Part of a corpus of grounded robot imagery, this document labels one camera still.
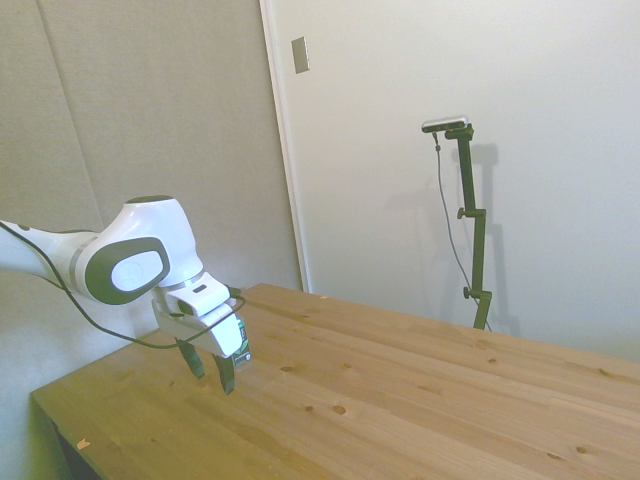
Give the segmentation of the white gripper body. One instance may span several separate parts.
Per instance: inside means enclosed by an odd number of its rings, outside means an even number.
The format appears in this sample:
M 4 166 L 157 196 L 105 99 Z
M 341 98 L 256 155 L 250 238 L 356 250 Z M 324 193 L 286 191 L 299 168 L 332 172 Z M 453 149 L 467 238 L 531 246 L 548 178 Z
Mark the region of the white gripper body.
M 235 353 L 243 342 L 238 319 L 232 310 L 234 305 L 234 300 L 227 301 L 202 317 L 194 317 L 169 312 L 156 300 L 152 301 L 162 331 L 224 358 Z

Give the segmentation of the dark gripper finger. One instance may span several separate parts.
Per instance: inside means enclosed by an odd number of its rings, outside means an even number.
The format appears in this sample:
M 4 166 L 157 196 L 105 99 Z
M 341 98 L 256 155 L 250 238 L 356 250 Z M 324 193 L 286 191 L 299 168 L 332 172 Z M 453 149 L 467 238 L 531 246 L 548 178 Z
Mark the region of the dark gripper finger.
M 233 357 L 223 357 L 214 355 L 214 360 L 219 372 L 221 386 L 224 392 L 229 395 L 235 389 L 235 363 Z
M 202 379 L 205 375 L 205 368 L 196 348 L 187 342 L 180 343 L 178 347 L 191 373 L 196 379 Z

